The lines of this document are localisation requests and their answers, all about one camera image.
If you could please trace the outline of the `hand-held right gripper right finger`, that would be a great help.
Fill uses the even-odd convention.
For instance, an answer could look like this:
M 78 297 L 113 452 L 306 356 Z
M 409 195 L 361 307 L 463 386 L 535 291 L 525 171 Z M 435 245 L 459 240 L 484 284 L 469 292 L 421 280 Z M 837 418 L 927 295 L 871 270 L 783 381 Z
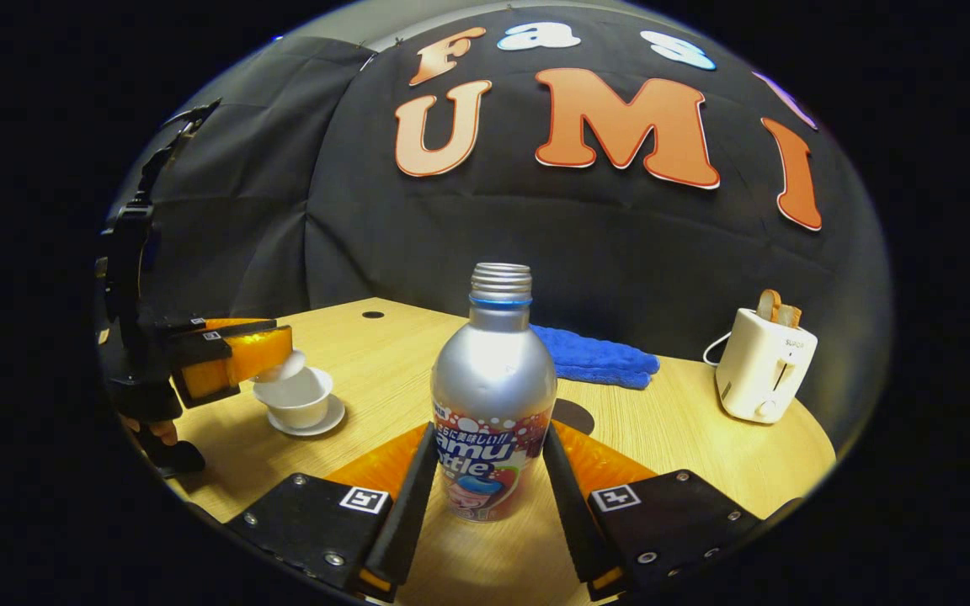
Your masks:
M 804 502 L 798 495 L 755 514 L 701 473 L 655 471 L 594 429 L 585 419 L 555 419 L 541 451 L 571 563 L 593 601 L 666 592 Z

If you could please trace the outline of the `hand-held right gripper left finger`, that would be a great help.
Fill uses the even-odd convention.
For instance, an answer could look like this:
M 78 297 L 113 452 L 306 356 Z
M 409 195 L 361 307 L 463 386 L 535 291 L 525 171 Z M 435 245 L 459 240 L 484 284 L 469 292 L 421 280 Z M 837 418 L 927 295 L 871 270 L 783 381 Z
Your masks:
M 407 583 L 438 461 L 423 423 L 326 478 L 292 473 L 224 526 L 297 575 L 391 603 Z

